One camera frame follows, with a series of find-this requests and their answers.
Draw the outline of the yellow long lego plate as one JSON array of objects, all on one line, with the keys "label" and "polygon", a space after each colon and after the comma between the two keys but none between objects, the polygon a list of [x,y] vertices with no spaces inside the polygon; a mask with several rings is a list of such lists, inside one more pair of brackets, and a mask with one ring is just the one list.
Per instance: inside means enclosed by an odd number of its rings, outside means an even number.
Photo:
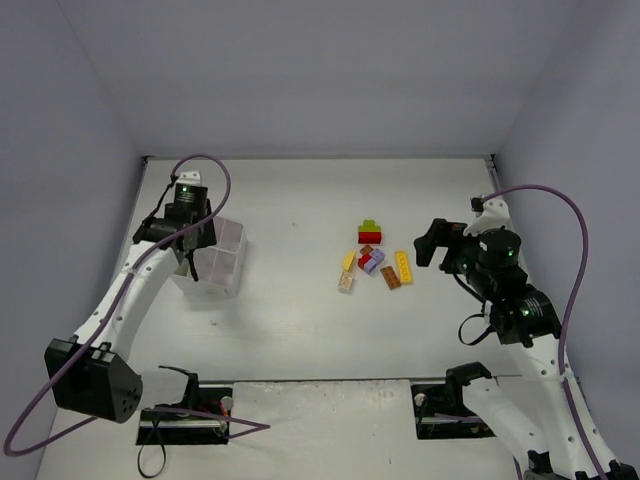
[{"label": "yellow long lego plate", "polygon": [[412,284],[413,274],[408,253],[406,251],[395,251],[394,258],[396,261],[397,273],[400,283],[402,285]]}]

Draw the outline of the brown lego plate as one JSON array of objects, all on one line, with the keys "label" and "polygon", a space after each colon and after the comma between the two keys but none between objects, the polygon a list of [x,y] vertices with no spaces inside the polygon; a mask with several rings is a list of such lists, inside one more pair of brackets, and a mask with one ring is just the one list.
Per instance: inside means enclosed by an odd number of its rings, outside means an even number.
[{"label": "brown lego plate", "polygon": [[402,283],[392,266],[386,266],[380,269],[382,278],[390,290],[400,288]]}]

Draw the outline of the purple square lego brick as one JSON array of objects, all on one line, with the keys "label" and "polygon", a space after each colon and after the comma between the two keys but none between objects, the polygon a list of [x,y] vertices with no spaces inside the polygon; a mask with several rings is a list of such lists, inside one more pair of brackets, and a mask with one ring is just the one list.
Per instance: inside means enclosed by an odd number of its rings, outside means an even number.
[{"label": "purple square lego brick", "polygon": [[385,254],[382,250],[375,248],[369,253],[372,260],[374,260],[377,264],[381,263],[385,259]]}]

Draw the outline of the small red lego brick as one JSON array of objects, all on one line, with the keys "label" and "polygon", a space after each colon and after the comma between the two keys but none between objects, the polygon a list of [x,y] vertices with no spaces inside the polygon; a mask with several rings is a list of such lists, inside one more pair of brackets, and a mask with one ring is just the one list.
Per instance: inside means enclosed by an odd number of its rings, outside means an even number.
[{"label": "small red lego brick", "polygon": [[358,259],[358,266],[361,270],[365,270],[366,269],[366,265],[369,263],[369,261],[372,259],[370,254],[364,254],[362,255],[359,259]]}]

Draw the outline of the yellow curved lego piece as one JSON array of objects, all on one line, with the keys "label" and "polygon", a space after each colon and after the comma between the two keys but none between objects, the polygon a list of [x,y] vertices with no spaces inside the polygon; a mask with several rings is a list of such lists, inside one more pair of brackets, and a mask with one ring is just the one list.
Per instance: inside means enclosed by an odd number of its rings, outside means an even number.
[{"label": "yellow curved lego piece", "polygon": [[342,261],[342,269],[344,271],[350,272],[353,268],[354,261],[356,259],[356,252],[349,251],[345,254]]}]

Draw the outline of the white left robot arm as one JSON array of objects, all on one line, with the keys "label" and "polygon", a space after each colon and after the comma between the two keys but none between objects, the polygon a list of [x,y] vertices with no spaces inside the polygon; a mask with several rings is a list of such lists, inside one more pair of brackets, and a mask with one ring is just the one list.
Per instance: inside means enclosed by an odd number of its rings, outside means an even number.
[{"label": "white left robot arm", "polygon": [[131,347],[168,282],[186,294],[234,297],[246,250],[243,227],[221,219],[194,172],[172,177],[174,198],[159,201],[133,235],[125,264],[90,318],[68,339],[54,339],[44,359],[56,405],[115,423],[137,410],[178,409],[201,402],[197,373],[160,366],[139,374]]}]

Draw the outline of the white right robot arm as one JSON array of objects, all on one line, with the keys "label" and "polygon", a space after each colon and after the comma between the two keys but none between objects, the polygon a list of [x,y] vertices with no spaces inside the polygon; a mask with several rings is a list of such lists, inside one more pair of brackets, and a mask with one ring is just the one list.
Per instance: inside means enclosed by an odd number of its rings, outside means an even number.
[{"label": "white right robot arm", "polygon": [[436,218],[414,242],[416,263],[430,265],[446,250],[440,270],[464,277],[488,307],[485,333],[497,336],[530,382],[539,420],[533,422],[480,362],[447,370],[444,397],[432,405],[442,419],[486,425],[509,450],[520,479],[636,479],[600,436],[566,358],[562,326],[549,298],[518,264],[520,237],[504,228],[476,237],[464,224]]}]

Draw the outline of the white divided sorting container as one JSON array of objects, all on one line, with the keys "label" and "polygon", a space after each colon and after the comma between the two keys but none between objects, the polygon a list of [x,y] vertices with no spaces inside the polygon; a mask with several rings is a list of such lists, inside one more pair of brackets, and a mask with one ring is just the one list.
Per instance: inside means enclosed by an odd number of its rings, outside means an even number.
[{"label": "white divided sorting container", "polygon": [[247,247],[244,226],[234,220],[213,219],[217,244],[198,249],[193,259],[198,280],[185,260],[172,275],[175,285],[186,295],[237,296]]}]

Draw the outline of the green stepped lego brick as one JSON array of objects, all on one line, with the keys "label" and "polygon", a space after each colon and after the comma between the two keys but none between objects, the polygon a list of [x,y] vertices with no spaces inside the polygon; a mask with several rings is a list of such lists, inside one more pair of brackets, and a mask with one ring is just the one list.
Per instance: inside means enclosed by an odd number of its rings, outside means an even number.
[{"label": "green stepped lego brick", "polygon": [[365,219],[361,225],[358,226],[359,234],[380,234],[381,227],[373,219]]}]

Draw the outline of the red long lego brick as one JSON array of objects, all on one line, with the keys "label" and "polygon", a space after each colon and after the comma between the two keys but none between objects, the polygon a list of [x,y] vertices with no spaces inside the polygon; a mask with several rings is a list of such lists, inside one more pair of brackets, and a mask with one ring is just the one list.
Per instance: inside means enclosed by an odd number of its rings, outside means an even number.
[{"label": "red long lego brick", "polygon": [[361,245],[380,245],[383,240],[381,231],[359,231],[357,243]]}]

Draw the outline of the tan printed lego brick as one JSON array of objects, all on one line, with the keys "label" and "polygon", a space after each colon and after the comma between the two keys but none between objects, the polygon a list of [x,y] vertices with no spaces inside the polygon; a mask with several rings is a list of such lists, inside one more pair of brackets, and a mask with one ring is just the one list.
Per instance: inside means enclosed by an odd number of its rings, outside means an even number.
[{"label": "tan printed lego brick", "polygon": [[349,271],[343,270],[339,278],[338,290],[342,293],[349,293],[352,290],[353,282],[353,274]]}]

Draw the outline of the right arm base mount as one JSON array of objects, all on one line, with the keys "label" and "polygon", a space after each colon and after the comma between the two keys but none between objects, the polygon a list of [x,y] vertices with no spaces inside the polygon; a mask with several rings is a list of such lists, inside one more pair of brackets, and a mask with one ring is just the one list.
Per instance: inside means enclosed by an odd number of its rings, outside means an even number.
[{"label": "right arm base mount", "polygon": [[444,383],[411,385],[418,440],[474,440],[494,438],[493,430],[464,406],[451,402]]}]

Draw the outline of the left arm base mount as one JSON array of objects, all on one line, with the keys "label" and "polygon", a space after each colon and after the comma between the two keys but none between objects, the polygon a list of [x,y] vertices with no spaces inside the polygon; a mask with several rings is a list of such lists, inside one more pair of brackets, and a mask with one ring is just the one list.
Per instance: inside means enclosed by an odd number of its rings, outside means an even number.
[{"label": "left arm base mount", "polygon": [[226,446],[232,440],[270,428],[266,423],[237,417],[235,407],[231,385],[205,384],[187,406],[141,411],[135,441],[140,478],[159,478],[171,447]]}]

